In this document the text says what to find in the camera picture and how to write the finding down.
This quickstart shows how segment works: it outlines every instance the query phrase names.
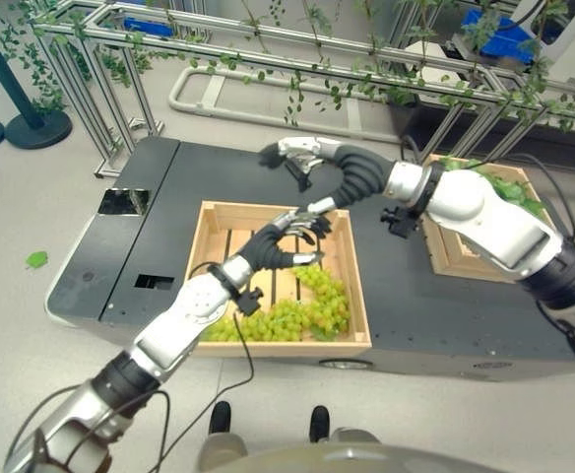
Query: gray table top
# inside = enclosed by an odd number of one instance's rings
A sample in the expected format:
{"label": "gray table top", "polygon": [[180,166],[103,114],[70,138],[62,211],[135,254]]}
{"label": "gray table top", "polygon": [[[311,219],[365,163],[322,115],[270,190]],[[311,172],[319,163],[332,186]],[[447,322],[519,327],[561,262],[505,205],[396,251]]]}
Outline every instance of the gray table top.
{"label": "gray table top", "polygon": [[[95,215],[47,305],[75,321],[143,326],[167,309],[182,284],[202,200],[302,205],[334,189],[336,169],[312,174],[303,194],[286,169],[257,165],[254,153],[141,141],[115,187],[152,191],[143,217]],[[350,208],[374,348],[448,355],[572,360],[564,340],[515,285],[434,275],[418,232],[388,234],[379,213],[395,203],[372,197]],[[140,274],[174,278],[169,290],[137,288]]]}

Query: grape bunch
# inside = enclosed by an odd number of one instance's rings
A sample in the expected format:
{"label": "grape bunch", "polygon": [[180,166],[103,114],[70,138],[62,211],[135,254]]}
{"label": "grape bunch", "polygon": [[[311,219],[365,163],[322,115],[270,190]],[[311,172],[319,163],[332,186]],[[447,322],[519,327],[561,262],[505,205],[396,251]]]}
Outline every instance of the grape bunch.
{"label": "grape bunch", "polygon": [[[246,341],[298,342],[313,336],[329,342],[349,331],[351,315],[343,282],[314,265],[292,271],[302,285],[312,290],[315,299],[309,303],[283,299],[268,312],[259,309],[241,318],[239,327]],[[222,317],[203,332],[202,340],[235,342],[239,336],[232,318]]]}

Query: wooden box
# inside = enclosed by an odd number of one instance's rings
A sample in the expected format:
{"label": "wooden box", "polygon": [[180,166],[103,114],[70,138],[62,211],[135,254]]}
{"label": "wooden box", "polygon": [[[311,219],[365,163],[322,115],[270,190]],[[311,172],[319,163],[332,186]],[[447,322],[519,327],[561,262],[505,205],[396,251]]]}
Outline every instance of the wooden box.
{"label": "wooden box", "polygon": [[[431,156],[426,163],[436,161],[440,158],[440,156]],[[448,159],[461,162],[465,161],[456,158]],[[497,175],[505,180],[528,183],[529,185],[526,186],[527,197],[538,201],[540,200],[539,195],[530,184],[528,176],[523,169],[495,164],[483,165],[482,169],[487,173]],[[546,210],[543,210],[543,220],[553,227],[550,215]],[[429,258],[434,273],[446,276],[458,276],[461,278],[510,283],[493,265],[480,259],[477,254],[471,251],[456,232],[441,229],[430,220],[427,214],[421,218],[421,225],[425,233],[425,242],[429,250]]]}
{"label": "wooden box", "polygon": [[[268,224],[282,212],[292,207],[274,205],[238,204],[230,202],[203,201],[200,207],[198,225],[191,246],[185,279],[189,271],[204,261],[224,261],[234,254],[252,236],[254,231]],[[326,238],[317,241],[325,253],[321,264],[331,271],[332,276],[341,279],[347,292],[349,312],[349,333],[339,335],[333,342],[320,342],[313,338],[299,342],[248,342],[252,356],[256,357],[352,357],[370,348],[370,333],[366,309],[357,268],[349,211],[337,210],[326,216],[332,224],[332,231]],[[316,246],[308,245],[302,238],[286,236],[280,246],[285,251],[313,251]],[[281,299],[313,299],[309,289],[296,283],[289,269],[262,270],[256,273],[250,287],[259,287],[264,297],[259,300],[262,309],[268,310],[273,302]],[[224,316],[232,317],[233,302],[228,303]],[[200,342],[195,355],[216,357],[241,357],[245,353],[241,342]]]}

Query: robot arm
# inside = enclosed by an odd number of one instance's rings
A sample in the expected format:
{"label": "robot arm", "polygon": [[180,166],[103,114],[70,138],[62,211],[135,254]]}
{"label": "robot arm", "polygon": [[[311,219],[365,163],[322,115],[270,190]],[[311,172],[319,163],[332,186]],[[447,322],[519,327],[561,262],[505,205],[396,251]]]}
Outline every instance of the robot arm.
{"label": "robot arm", "polygon": [[319,237],[329,222],[312,213],[290,211],[257,232],[224,264],[183,284],[173,305],[139,333],[133,344],[84,382],[14,452],[5,472],[105,472],[111,462],[108,445],[117,441],[195,348],[201,332],[223,316],[235,300],[251,313],[260,291],[239,289],[262,268],[286,268],[318,261],[322,253],[287,253],[277,242],[309,229]]}
{"label": "robot arm", "polygon": [[[428,168],[391,164],[370,151],[324,138],[286,138],[261,154],[262,165],[271,168],[287,160],[288,167],[302,174],[296,176],[300,181],[325,162],[343,169],[341,189],[322,200],[330,206],[350,205],[371,193],[397,200],[402,205],[392,212],[386,209],[381,218],[394,235],[408,237],[423,213],[439,226],[458,232],[481,257],[542,304],[575,353],[575,243],[502,200],[477,172],[445,171],[440,164]],[[346,155],[350,156],[349,169],[343,168]],[[369,180],[377,185],[367,186],[351,173],[352,169],[368,169],[361,174],[363,180],[378,167],[386,176],[383,187],[378,179]]]}

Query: person's shoe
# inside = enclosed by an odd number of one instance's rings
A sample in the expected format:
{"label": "person's shoe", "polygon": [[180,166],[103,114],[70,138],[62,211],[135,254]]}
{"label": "person's shoe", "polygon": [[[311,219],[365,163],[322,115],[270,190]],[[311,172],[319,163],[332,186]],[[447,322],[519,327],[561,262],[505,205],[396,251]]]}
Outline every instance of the person's shoe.
{"label": "person's shoe", "polygon": [[213,408],[209,421],[209,435],[217,432],[230,431],[230,404],[220,401]]}
{"label": "person's shoe", "polygon": [[309,421],[309,441],[316,443],[320,439],[326,439],[329,436],[329,425],[327,408],[325,406],[314,407]]}

